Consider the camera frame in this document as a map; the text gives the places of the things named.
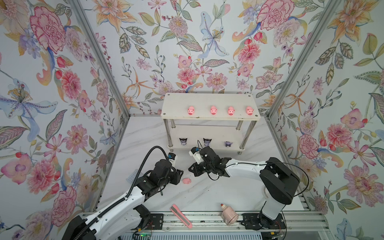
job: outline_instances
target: pink utility knife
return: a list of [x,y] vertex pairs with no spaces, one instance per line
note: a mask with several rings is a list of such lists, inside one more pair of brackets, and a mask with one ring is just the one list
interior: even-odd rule
[[180,209],[174,204],[170,207],[170,210],[180,219],[188,228],[192,228],[192,223],[186,218],[186,216],[180,211]]

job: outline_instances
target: pink pig figurine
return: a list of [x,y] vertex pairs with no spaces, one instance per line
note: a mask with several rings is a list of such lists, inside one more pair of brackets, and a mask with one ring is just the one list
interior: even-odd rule
[[188,114],[189,114],[189,115],[192,115],[192,114],[194,114],[194,113],[195,113],[195,108],[192,107],[192,106],[190,106],[190,107],[188,108]]
[[247,113],[248,115],[252,115],[252,114],[253,114],[253,109],[252,109],[250,106],[248,106],[248,107],[245,109],[245,111],[246,111],[246,113]]
[[212,107],[211,107],[211,114],[212,114],[212,115],[215,115],[216,112],[217,112],[217,108],[216,108],[215,106],[212,106]]
[[235,113],[235,109],[232,106],[230,106],[228,108],[228,114],[232,116],[234,113]]

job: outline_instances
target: marble floor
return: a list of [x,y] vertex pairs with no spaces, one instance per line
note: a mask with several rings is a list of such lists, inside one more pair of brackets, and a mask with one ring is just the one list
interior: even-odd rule
[[[196,125],[222,125],[236,127],[235,121],[198,121],[198,120],[175,120],[177,124]],[[245,134],[248,123],[244,121],[241,131]],[[105,190],[98,209],[103,208],[123,192],[127,191],[131,184],[127,178],[137,170],[153,146],[161,146],[166,153],[167,137],[164,122],[160,117],[132,117],[124,134],[118,154],[113,164],[111,173],[107,180]],[[260,210],[264,204],[262,195],[263,183],[261,181],[241,177],[221,177],[218,181],[212,181],[207,174],[194,177],[188,168],[194,163],[194,159],[185,150],[175,150],[178,156],[176,168],[183,170],[183,178],[190,178],[190,184],[169,184],[163,190],[163,196],[158,193],[148,199],[144,205],[150,211],[169,211],[172,204],[176,204],[182,211],[221,211],[220,204],[233,207],[236,211]],[[232,151],[216,151],[220,157],[231,157],[242,161],[266,161],[269,157],[281,159],[276,144],[262,118],[256,123],[251,133],[246,149],[242,155]],[[154,168],[154,164],[164,158],[162,152],[155,149],[147,159],[142,172]],[[301,211],[303,206],[298,197],[294,198],[291,205],[285,208],[287,211]]]

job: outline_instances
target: floral wallpaper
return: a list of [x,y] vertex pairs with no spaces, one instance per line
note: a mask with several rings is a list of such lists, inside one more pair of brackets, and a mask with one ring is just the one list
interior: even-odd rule
[[341,2],[271,119],[339,240],[384,238],[383,8]]
[[272,105],[326,0],[82,1],[130,113],[165,93],[253,94]]
[[61,239],[127,117],[66,0],[0,0],[0,40],[0,239]]

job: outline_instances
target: black mounting plate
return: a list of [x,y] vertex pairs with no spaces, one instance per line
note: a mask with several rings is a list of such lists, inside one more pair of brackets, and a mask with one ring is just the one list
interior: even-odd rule
[[[252,229],[252,230],[260,230],[261,226],[259,225],[259,219],[257,216],[259,213],[253,213],[253,214],[242,214],[243,221],[242,225],[245,226],[245,229]],[[268,229],[285,229],[286,225],[283,220],[283,216],[281,214],[277,215],[277,218],[275,221],[273,221],[273,224],[269,225]]]

